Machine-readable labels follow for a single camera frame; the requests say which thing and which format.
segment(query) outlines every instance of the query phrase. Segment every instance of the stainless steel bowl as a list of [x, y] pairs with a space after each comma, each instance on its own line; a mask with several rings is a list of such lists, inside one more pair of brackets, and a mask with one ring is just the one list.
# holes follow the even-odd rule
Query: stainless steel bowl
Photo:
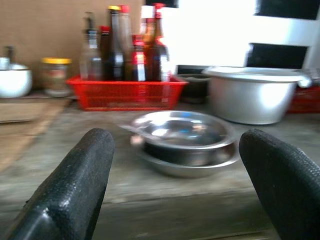
[[131, 126], [159, 140], [146, 138], [150, 145], [175, 150], [212, 150], [234, 141], [227, 122], [192, 111], [156, 111], [140, 116]]
[[217, 149], [218, 154], [214, 155], [211, 162], [205, 166], [184, 166], [157, 159], [143, 151], [144, 143], [144, 138], [139, 135], [131, 137], [131, 145], [142, 161], [153, 169], [174, 177], [207, 177], [230, 168], [232, 164], [240, 159], [238, 144], [236, 142]]
[[243, 124], [264, 125], [281, 120], [297, 82], [308, 81], [301, 73], [287, 69], [258, 67], [211, 67], [209, 100], [213, 114]]

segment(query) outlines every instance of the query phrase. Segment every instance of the white wall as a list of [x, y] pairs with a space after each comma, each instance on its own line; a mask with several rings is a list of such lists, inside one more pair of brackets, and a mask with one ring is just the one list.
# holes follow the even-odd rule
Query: white wall
[[[303, 67], [320, 67], [320, 20], [254, 16], [256, 0], [179, 0], [164, 8], [163, 32], [174, 65], [246, 65], [249, 43], [308, 46]], [[142, 6], [150, 18], [152, 6]]]

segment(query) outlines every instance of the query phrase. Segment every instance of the white bowl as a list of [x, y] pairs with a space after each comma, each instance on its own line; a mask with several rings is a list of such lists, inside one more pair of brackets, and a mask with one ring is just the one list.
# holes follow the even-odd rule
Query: white bowl
[[24, 65], [12, 64], [10, 70], [0, 70], [0, 98], [18, 98], [29, 93], [32, 75]]

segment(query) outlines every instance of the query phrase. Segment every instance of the red container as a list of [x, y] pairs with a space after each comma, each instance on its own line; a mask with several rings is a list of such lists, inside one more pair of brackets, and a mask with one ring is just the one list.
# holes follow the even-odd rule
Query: red container
[[171, 110], [183, 87], [188, 84], [171, 76], [169, 82], [84, 81], [70, 78], [78, 102], [85, 111], [158, 111]]
[[288, 113], [320, 113], [320, 86], [310, 88], [297, 87]]

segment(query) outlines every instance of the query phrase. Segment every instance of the red bottle cap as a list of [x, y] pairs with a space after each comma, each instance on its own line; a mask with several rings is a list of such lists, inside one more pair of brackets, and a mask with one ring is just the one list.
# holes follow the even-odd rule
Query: red bottle cap
[[153, 6], [155, 7], [156, 10], [158, 10], [158, 9], [164, 8], [166, 5], [164, 3], [157, 2], [157, 3], [154, 3]]
[[100, 31], [101, 32], [110, 32], [110, 27], [109, 26], [100, 26]]
[[140, 34], [132, 35], [132, 43], [134, 46], [143, 46], [144, 45], [143, 36]]
[[146, 18], [146, 19], [145, 19], [145, 23], [146, 23], [146, 24], [154, 24], [154, 23], [155, 23], [155, 19], [154, 19], [154, 18], [151, 18], [151, 17], [150, 17], [150, 18]]
[[130, 8], [128, 5], [120, 5], [120, 12], [124, 14], [128, 14], [130, 12]]

